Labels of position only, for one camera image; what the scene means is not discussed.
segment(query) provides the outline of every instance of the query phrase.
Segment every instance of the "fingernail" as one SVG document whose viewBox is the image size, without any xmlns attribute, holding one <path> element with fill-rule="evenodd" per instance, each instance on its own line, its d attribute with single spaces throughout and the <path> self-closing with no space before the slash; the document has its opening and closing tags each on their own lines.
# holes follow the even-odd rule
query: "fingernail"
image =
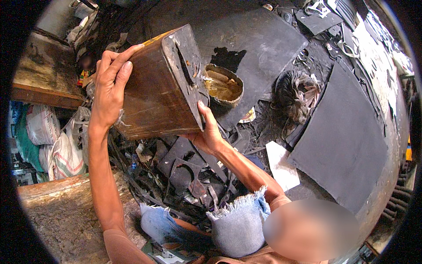
<svg viewBox="0 0 422 264">
<path fill-rule="evenodd" d="M 128 72 L 130 71 L 130 69 L 133 67 L 132 62 L 127 61 L 124 65 L 123 65 L 123 71 Z"/>
</svg>

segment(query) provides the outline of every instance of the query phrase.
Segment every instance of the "hand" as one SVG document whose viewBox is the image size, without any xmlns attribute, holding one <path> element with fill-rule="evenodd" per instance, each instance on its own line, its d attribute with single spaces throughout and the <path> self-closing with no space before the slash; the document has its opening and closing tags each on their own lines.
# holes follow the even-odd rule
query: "hand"
<svg viewBox="0 0 422 264">
<path fill-rule="evenodd" d="M 135 45 L 120 54 L 105 51 L 97 62 L 95 100 L 89 120 L 90 133 L 105 136 L 116 122 L 123 107 L 124 87 L 133 68 L 127 60 L 143 47 L 143 44 Z"/>
<path fill-rule="evenodd" d="M 198 111 L 200 114 L 204 115 L 205 131 L 180 136 L 189 139 L 200 150 L 215 156 L 220 152 L 225 141 L 221 137 L 217 127 L 217 121 L 215 120 L 211 109 L 206 107 L 202 101 L 198 101 Z"/>
</svg>

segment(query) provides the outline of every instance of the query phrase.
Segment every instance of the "tan t-shirt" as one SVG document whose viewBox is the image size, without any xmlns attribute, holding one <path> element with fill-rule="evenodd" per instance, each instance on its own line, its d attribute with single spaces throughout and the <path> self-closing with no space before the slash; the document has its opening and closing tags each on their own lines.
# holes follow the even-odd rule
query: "tan t-shirt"
<svg viewBox="0 0 422 264">
<path fill-rule="evenodd" d="M 270 208 L 274 211 L 279 206 L 282 206 L 288 202 L 291 202 L 285 195 L 279 196 L 274 199 Z M 104 242 L 107 249 L 108 256 L 110 257 L 113 264 L 125 264 L 125 263 L 146 263 L 148 257 L 139 250 L 136 245 L 129 240 L 128 236 L 120 230 L 109 229 L 104 231 Z M 226 257 L 212 257 L 206 264 L 217 264 L 219 262 L 225 262 L 229 264 L 297 264 L 303 263 L 291 259 L 287 259 L 280 254 L 274 252 L 269 246 L 265 246 L 257 252 L 239 258 L 231 259 Z M 327 264 L 328 261 L 321 261 L 320 264 Z"/>
</svg>

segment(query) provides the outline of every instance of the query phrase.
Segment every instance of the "green cloth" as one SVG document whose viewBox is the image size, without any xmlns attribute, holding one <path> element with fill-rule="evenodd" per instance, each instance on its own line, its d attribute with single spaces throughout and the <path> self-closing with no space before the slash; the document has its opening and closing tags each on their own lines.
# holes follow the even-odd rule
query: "green cloth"
<svg viewBox="0 0 422 264">
<path fill-rule="evenodd" d="M 40 147 L 32 143 L 32 141 L 28 137 L 28 132 L 26 130 L 26 114 L 28 111 L 28 107 L 28 104 L 22 106 L 22 111 L 19 120 L 15 124 L 16 146 L 19 150 L 22 159 L 25 162 L 31 163 L 34 169 L 36 169 L 37 171 L 44 172 L 38 157 L 40 153 Z"/>
</svg>

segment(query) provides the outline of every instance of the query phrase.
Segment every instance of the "metal container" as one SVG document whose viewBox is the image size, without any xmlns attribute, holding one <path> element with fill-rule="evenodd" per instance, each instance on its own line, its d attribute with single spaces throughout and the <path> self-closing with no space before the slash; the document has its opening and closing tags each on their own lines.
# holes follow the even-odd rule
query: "metal container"
<svg viewBox="0 0 422 264">
<path fill-rule="evenodd" d="M 234 107 L 236 107 L 239 104 L 240 100 L 242 99 L 243 93 L 244 93 L 242 79 L 240 79 L 234 72 L 229 71 L 226 68 L 217 66 L 215 64 L 211 64 L 211 63 L 205 65 L 205 71 L 215 71 L 215 72 L 217 72 L 219 74 L 222 74 L 222 75 L 226 76 L 228 79 L 233 79 L 238 84 L 238 86 L 241 87 L 241 93 L 234 100 L 228 101 L 228 100 L 224 100 L 224 99 L 221 99 L 221 98 L 214 97 L 214 96 L 211 96 L 210 95 L 211 100 L 213 100 L 214 102 L 216 102 L 218 105 L 221 105 L 221 106 L 226 107 L 226 108 L 234 108 Z"/>
<path fill-rule="evenodd" d="M 133 71 L 124 90 L 124 125 L 116 128 L 128 140 L 203 131 L 197 102 L 208 104 L 208 90 L 190 25 L 144 44 L 129 59 Z"/>
</svg>

